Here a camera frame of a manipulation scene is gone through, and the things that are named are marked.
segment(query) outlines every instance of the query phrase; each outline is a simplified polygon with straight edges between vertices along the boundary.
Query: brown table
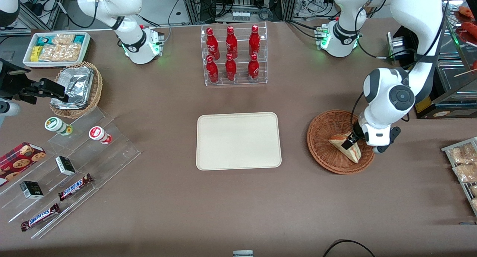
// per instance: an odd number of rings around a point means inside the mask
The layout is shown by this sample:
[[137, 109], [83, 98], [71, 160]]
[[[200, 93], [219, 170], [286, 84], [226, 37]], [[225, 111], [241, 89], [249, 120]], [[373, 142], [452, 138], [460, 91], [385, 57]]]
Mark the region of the brown table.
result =
[[[359, 49], [333, 58], [288, 24], [268, 27], [269, 83], [245, 88], [205, 87], [199, 26], [174, 28], [164, 56], [147, 65], [131, 63], [112, 31], [91, 31], [88, 60], [104, 78], [100, 107], [143, 153], [40, 240], [1, 220], [0, 256], [226, 257], [249, 249], [256, 257], [315, 257], [340, 238], [377, 256], [475, 256], [477, 226], [458, 225], [475, 218], [440, 148], [477, 136], [476, 121], [411, 115], [396, 123], [401, 135], [368, 169], [332, 174], [308, 151], [310, 121], [350, 110], [366, 75], [388, 64]], [[397, 28], [392, 19], [370, 19], [362, 44], [385, 54], [385, 33]], [[22, 103], [22, 113], [5, 120], [1, 153], [52, 136], [43, 128], [53, 114], [47, 103]], [[364, 107], [361, 101], [357, 111]], [[196, 168], [199, 116], [265, 111], [279, 118], [280, 167]], [[338, 251], [365, 256], [351, 245]]]

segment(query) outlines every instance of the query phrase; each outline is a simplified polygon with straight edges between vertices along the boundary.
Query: coca-cola bottle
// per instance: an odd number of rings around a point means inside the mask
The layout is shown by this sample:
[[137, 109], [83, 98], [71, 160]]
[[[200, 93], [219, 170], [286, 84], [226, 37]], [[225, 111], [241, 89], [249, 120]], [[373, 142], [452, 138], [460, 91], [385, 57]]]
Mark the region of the coca-cola bottle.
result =
[[212, 28], [207, 28], [207, 50], [215, 60], [220, 58], [220, 52], [218, 51], [218, 41], [214, 36], [214, 30]]
[[259, 79], [259, 63], [257, 62], [257, 54], [252, 54], [250, 56], [249, 62], [249, 81], [250, 82], [257, 82]]
[[252, 34], [250, 34], [249, 39], [249, 54], [252, 56], [254, 53], [258, 54], [260, 51], [260, 36], [259, 36], [259, 26], [252, 26]]
[[234, 59], [237, 58], [239, 50], [233, 26], [227, 27], [227, 39], [225, 40], [225, 43], [227, 44], [227, 53], [231, 53]]
[[234, 82], [237, 78], [237, 65], [235, 64], [232, 53], [227, 54], [227, 62], [225, 62], [225, 69], [227, 70], [227, 79]]
[[207, 74], [209, 76], [209, 80], [211, 83], [216, 84], [218, 82], [218, 68], [217, 65], [214, 62], [214, 59], [211, 55], [207, 55], [206, 57], [207, 60]]

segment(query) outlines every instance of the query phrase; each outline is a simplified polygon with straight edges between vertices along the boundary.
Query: red cookie box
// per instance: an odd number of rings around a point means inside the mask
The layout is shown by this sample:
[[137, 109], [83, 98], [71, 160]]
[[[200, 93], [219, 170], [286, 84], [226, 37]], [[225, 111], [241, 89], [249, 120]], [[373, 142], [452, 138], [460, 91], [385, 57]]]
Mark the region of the red cookie box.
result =
[[31, 167], [46, 155], [43, 148], [23, 142], [6, 155], [0, 157], [0, 186]]

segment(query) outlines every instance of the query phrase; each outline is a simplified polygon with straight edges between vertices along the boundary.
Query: wicker basket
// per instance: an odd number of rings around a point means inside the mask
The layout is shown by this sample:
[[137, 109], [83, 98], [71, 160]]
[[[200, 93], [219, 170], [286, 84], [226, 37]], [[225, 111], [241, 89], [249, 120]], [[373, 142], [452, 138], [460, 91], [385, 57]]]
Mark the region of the wicker basket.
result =
[[[60, 109], [56, 109], [50, 104], [50, 109], [53, 111], [54, 114], [58, 116], [76, 119], [82, 116], [83, 114], [85, 114], [90, 109], [93, 109], [94, 107], [96, 107], [99, 103], [99, 99], [101, 98], [101, 90], [102, 90], [101, 73], [99, 73], [98, 69], [89, 62], [81, 62], [81, 63], [73, 64], [66, 68], [79, 68], [79, 67], [88, 67], [94, 70], [94, 78], [91, 85], [90, 97], [88, 99], [89, 104], [85, 109], [82, 109], [82, 110], [60, 110]], [[60, 73], [58, 73], [58, 75], [56, 76], [55, 82], [58, 82]]]
[[[375, 158], [373, 148], [363, 140], [358, 141], [361, 159], [356, 164], [349, 160], [328, 140], [332, 135], [344, 134], [351, 131], [351, 113], [342, 110], [329, 110], [321, 113], [310, 123], [308, 128], [308, 148], [313, 158], [324, 168], [338, 174], [355, 174], [363, 171]], [[358, 116], [353, 116], [353, 123]]]

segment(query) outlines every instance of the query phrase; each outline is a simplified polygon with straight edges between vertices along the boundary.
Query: acrylic display stand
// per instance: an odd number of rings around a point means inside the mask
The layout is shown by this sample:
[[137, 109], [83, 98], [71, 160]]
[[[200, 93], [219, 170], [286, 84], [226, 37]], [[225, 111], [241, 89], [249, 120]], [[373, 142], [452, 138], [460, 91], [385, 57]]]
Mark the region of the acrylic display stand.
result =
[[[234, 33], [237, 37], [238, 43], [238, 54], [239, 56], [235, 59], [237, 64], [237, 79], [235, 82], [230, 82], [226, 77], [225, 71], [225, 62], [227, 61], [227, 47], [225, 45], [225, 40], [227, 39], [227, 29], [216, 29], [214, 26], [202, 26], [201, 27], [201, 48], [202, 48], [202, 63], [204, 65], [204, 77], [206, 86], [220, 86], [220, 85], [257, 85], [257, 84], [266, 84], [268, 82], [268, 56], [267, 56], [267, 24], [266, 23], [239, 23], [234, 25]], [[260, 52], [258, 53], [257, 61], [259, 62], [259, 78], [257, 82], [249, 82], [249, 38], [252, 33], [252, 25], [259, 26], [259, 35], [260, 35]], [[218, 50], [220, 52], [219, 60], [216, 60], [215, 63], [218, 67], [218, 82], [213, 84], [208, 78], [207, 69], [206, 69], [206, 56], [208, 55], [207, 50], [207, 28], [213, 28], [214, 35], [218, 41]]]
[[[0, 188], [0, 205], [4, 217], [2, 220], [17, 225], [19, 232], [22, 222], [37, 216], [55, 203], [60, 206], [60, 214], [51, 216], [24, 232], [31, 238], [41, 238], [48, 233], [141, 153], [118, 130], [113, 118], [98, 107], [82, 115], [71, 125], [71, 135], [64, 137], [57, 134], [42, 145], [47, 154], [44, 159]], [[106, 133], [113, 137], [113, 141], [103, 145], [91, 140], [88, 132], [94, 126], [104, 128]], [[60, 173], [55, 162], [55, 158], [60, 155], [70, 159], [76, 170], [75, 175], [66, 176]], [[88, 173], [94, 181], [79, 189], [73, 196], [60, 201], [58, 193]], [[37, 182], [44, 196], [37, 200], [25, 198], [19, 186], [22, 181]]]

